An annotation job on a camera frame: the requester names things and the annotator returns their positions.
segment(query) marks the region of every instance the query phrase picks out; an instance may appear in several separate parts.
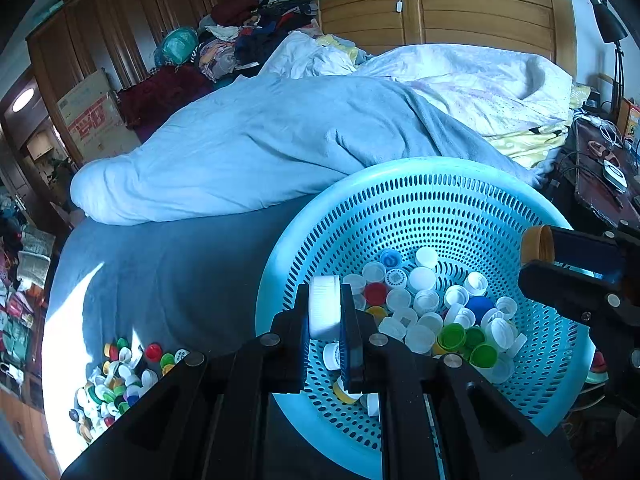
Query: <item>basket rim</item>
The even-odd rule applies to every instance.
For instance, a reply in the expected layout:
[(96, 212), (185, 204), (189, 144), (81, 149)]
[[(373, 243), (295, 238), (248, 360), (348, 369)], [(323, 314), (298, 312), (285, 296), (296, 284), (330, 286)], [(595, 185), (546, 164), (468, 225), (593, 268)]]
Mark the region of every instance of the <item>basket rim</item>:
[[(527, 206), (535, 204), (535, 213), (543, 221), (572, 229), (551, 202), (539, 192), (504, 171), (471, 160), (442, 156), (420, 156), (393, 160), (370, 166), (336, 182), (309, 202), (289, 223), (276, 242), (267, 260), (260, 280), (255, 309), (255, 333), (268, 332), (273, 316), (282, 310), (282, 291), (289, 274), (292, 254), (296, 254), (308, 234), (329, 211), (348, 200), (364, 187), (392, 178), (413, 174), (452, 173), (456, 176), (476, 178), (505, 192)], [(576, 399), (593, 360), (595, 346), (588, 336), (588, 327), (579, 324), (571, 362), (564, 378), (550, 402), (533, 416), (531, 421), (542, 433), (551, 433), (566, 415)], [(324, 421), (304, 394), (274, 394), (289, 422), (320, 453), (333, 462), (366, 478), (382, 478), (382, 453), (361, 445), (335, 445), (335, 428)]]

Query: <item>bed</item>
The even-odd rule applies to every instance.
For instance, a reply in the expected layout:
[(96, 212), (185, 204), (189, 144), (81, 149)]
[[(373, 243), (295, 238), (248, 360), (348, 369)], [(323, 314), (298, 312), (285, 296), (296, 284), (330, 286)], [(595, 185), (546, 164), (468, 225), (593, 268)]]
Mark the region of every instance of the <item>bed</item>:
[[(320, 0), (324, 32), (352, 40), (372, 54), (423, 43), (465, 43), (540, 54), (571, 76), (575, 75), (575, 27), (570, 0), (403, 0), (402, 13), (395, 12), (396, 1)], [(497, 167), (502, 164), (511, 171), (523, 171), (495, 150), (485, 150), (486, 141), (482, 137), (431, 105), (427, 107), (413, 91), (391, 81), (392, 77), (374, 75), (367, 79), (371, 88), (367, 86), (369, 106), (381, 96), (396, 100), (398, 105), (380, 116), (368, 108), (367, 117), (358, 117), (358, 120), (370, 121), (366, 127), (372, 135), (383, 136), (382, 132), (387, 130), (393, 132), (393, 140), (398, 142), (394, 157), (408, 156), (407, 153), (409, 156), (446, 153), (471, 158), (478, 150), (484, 150), (482, 156), (489, 157), (483, 159), (485, 163), (494, 165), (495, 162)], [(144, 167), (132, 158), (124, 158), (111, 164), (108, 172), (103, 172), (100, 165), (89, 165), (84, 172), (90, 174), (95, 170), (97, 178), (92, 182), (109, 180), (120, 187), (126, 187), (128, 176), (135, 174), (142, 180), (153, 181), (158, 195), (136, 189), (128, 202), (120, 198), (114, 200), (109, 193), (87, 193), (86, 200), (92, 201), (88, 203), (89, 208), (95, 208), (97, 202), (98, 205), (107, 203), (102, 213), (112, 218), (113, 211), (118, 210), (118, 221), (114, 223), (122, 225), (85, 220), (69, 237), (60, 257), (44, 333), (42, 384), (52, 446), (62, 469), (86, 445), (67, 412), (72, 407), (76, 389), (84, 384), (92, 369), (105, 360), (105, 343), (125, 337), (134, 346), (157, 342), (171, 352), (181, 348), (211, 355), (234, 351), (254, 336), (255, 299), (262, 270), (289, 221), (315, 193), (331, 182), (366, 165), (382, 162), (370, 150), (370, 139), (363, 146), (349, 136), (318, 135), (324, 144), (309, 145), (306, 151), (319, 153), (322, 158), (303, 162), (320, 171), (321, 178), (315, 174), (313, 181), (297, 180), (300, 167), (296, 164), (303, 157), (300, 152), (287, 151), (290, 140), (287, 136), (293, 135), (291, 130), (320, 123), (318, 132), (333, 132), (336, 128), (332, 130), (329, 123), (338, 118), (344, 120), (343, 116), (349, 113), (344, 106), (354, 102), (356, 107), (361, 105), (356, 94), (362, 92), (351, 80), (351, 87), (340, 83), (340, 91), (346, 93), (344, 98), (336, 98), (335, 85), (339, 77), (300, 78), (286, 83), (273, 73), (254, 78), (262, 78), (259, 83), (265, 85), (262, 94), (269, 91), (277, 95), (279, 101), (289, 99), (288, 102), (296, 96), (293, 102), (313, 111), (304, 118), (288, 114), (290, 110), (282, 107), (282, 102), (268, 105), (256, 102), (256, 96), (262, 94), (251, 92), (258, 83), (235, 82), (216, 92), (219, 97), (199, 100), (175, 114), (167, 124), (177, 118), (183, 121), (182, 126), (171, 130), (171, 125), (166, 124), (162, 127), (165, 133), (162, 128), (159, 130), (160, 140), (154, 140), (156, 133), (152, 143), (140, 148), (140, 157), (146, 157)], [(245, 100), (243, 105), (249, 112), (234, 115), (229, 109), (230, 103), (240, 99)], [(406, 108), (410, 113), (396, 116), (394, 114), (399, 113), (396, 108)], [(215, 136), (207, 137), (206, 130), (194, 127), (188, 131), (184, 127), (194, 110), (215, 124), (217, 135), (222, 135), (221, 132), (233, 124), (251, 123), (257, 118), (255, 121), (260, 125), (254, 131), (260, 135), (252, 134), (240, 146), (233, 144), (233, 149), (245, 155), (241, 163), (236, 158), (225, 161), (230, 159), (229, 144), (218, 142)], [(272, 113), (275, 110), (279, 118), (286, 117), (289, 122), (282, 120), (277, 128), (269, 130), (259, 121), (269, 110)], [(454, 140), (438, 142), (437, 138), (431, 138), (433, 153), (407, 151), (408, 146), (414, 150), (416, 142), (398, 128), (398, 124), (404, 126), (409, 120), (414, 121), (417, 130), (426, 126), (434, 131), (453, 132)], [(311, 127), (305, 131), (308, 137), (316, 132)], [(277, 150), (273, 144), (264, 150), (269, 156), (276, 153), (279, 157), (281, 168), (278, 168), (277, 179), (269, 180), (264, 174), (252, 173), (251, 179), (242, 180), (238, 166), (252, 168), (264, 163), (261, 158), (248, 155), (253, 152), (247, 150), (264, 144), (267, 136), (280, 142)], [(456, 144), (458, 137), (455, 136), (464, 139), (466, 144)], [(387, 146), (389, 139), (378, 140)], [(193, 163), (199, 160), (205, 140), (214, 143), (219, 157), (216, 164), (209, 163), (208, 168), (213, 173), (220, 169), (219, 164), (226, 172), (218, 180), (212, 181), (206, 167), (197, 168)], [(175, 144), (180, 145), (179, 152), (175, 151)], [(341, 158), (345, 152), (350, 158)], [(177, 181), (170, 174), (159, 176), (172, 156), (182, 161)], [(339, 159), (334, 166), (327, 163), (334, 159)], [(211, 192), (213, 188), (202, 192), (200, 183), (203, 182), (213, 186), (216, 192)], [(229, 191), (231, 182), (239, 182), (247, 193), (239, 197), (233, 190)], [(272, 188), (279, 194), (274, 193), (265, 200), (265, 194), (272, 192)], [(181, 202), (184, 194), (190, 199), (187, 211)], [(159, 216), (152, 216), (149, 211), (158, 210), (156, 199), (166, 195), (171, 199), (165, 200)], [(215, 208), (216, 216), (211, 216), (209, 205)], [(141, 212), (141, 206), (148, 208)], [(270, 410), (273, 423), (266, 453), (267, 478), (354, 476), (306, 443), (273, 403)]]

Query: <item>wooden wardrobe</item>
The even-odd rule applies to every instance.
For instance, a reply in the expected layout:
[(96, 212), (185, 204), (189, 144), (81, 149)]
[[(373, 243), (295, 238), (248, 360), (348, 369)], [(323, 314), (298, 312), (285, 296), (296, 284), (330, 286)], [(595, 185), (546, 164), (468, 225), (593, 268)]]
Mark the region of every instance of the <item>wooden wardrobe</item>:
[(197, 27), (222, 0), (71, 0), (28, 37), (31, 65), (68, 152), (82, 156), (58, 109), (58, 101), (89, 74), (103, 68), (113, 90), (148, 76), (154, 51), (179, 27)]

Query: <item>red bottle cap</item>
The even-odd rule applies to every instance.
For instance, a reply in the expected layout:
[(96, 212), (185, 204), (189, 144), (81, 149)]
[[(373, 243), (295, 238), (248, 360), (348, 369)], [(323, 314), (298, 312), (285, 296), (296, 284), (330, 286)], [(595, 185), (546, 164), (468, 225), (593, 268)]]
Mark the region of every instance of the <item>red bottle cap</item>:
[(364, 288), (364, 299), (370, 305), (384, 305), (386, 302), (386, 285), (378, 282), (369, 283)]
[(116, 345), (109, 346), (109, 361), (117, 361), (118, 357), (118, 347)]
[(145, 356), (152, 363), (157, 363), (162, 357), (162, 349), (159, 344), (151, 343), (145, 350)]

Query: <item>ceiling light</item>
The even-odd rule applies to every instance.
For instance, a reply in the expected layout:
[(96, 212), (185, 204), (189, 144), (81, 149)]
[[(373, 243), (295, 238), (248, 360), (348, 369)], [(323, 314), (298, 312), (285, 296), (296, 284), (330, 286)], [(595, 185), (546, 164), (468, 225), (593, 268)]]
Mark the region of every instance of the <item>ceiling light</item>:
[(20, 110), (22, 110), (27, 105), (27, 103), (31, 101), (33, 93), (33, 88), (27, 88), (14, 101), (14, 105), (11, 107), (11, 110), (13, 110), (14, 112), (19, 112)]

